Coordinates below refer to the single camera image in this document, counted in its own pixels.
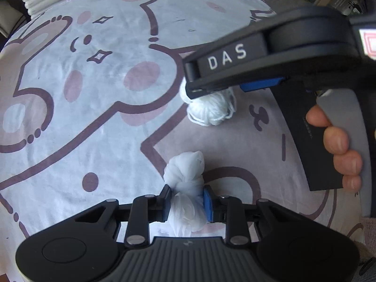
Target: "finger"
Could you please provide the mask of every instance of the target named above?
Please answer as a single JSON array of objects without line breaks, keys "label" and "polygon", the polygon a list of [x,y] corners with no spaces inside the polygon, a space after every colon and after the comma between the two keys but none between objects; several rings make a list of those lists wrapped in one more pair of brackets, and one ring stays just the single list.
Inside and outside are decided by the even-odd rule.
[{"label": "finger", "polygon": [[334,168],[343,175],[357,176],[362,170],[362,157],[355,150],[349,150],[343,155],[334,155]]},{"label": "finger", "polygon": [[307,112],[306,120],[308,123],[316,127],[328,127],[331,125],[323,110],[317,105],[313,106]]},{"label": "finger", "polygon": [[342,155],[349,149],[349,137],[341,128],[330,126],[324,131],[324,146],[334,155]]},{"label": "finger", "polygon": [[360,176],[344,175],[342,178],[342,186],[346,192],[359,192],[362,187],[362,180]]}]

